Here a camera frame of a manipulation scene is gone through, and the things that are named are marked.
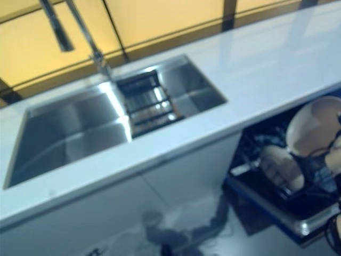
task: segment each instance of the white bowl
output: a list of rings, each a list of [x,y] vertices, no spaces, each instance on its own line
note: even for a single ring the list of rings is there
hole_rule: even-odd
[[[324,159],[328,169],[334,174],[341,173],[341,148],[331,151]]]
[[[290,151],[306,157],[321,155],[335,139],[341,129],[338,114],[341,113],[341,99],[322,97],[305,105],[291,120],[286,141]]]
[[[259,155],[265,176],[277,187],[292,193],[304,187],[304,176],[292,155],[278,146],[266,146]]]

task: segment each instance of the stainless steel sink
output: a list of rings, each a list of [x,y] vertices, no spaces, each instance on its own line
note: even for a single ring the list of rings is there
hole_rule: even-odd
[[[116,81],[28,109],[6,186],[226,103],[185,56]]]

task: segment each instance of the dish rack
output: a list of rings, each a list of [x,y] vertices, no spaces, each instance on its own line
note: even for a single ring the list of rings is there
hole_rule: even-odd
[[[156,70],[117,82],[126,99],[133,138],[182,120]]]
[[[324,155],[297,157],[304,187],[292,193],[274,185],[260,168],[259,154],[269,145],[286,148],[286,131],[301,106],[244,130],[226,183],[269,215],[297,243],[322,234],[330,217],[339,212],[340,194]]]

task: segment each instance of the white cabinet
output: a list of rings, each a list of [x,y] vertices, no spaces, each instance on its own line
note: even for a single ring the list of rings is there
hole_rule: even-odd
[[[142,174],[173,207],[221,188],[241,133],[235,133],[170,160]]]
[[[221,187],[239,138],[240,133],[236,133],[211,142],[13,225],[0,234],[0,255],[78,253],[140,223],[146,211],[165,212],[214,193]]]
[[[130,178],[1,233],[0,255],[67,256],[164,207],[141,177]]]

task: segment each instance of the sink grate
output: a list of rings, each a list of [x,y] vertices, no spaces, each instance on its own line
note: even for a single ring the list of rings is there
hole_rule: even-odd
[[[117,85],[126,98],[133,137],[184,118],[160,84],[156,70],[118,81]]]

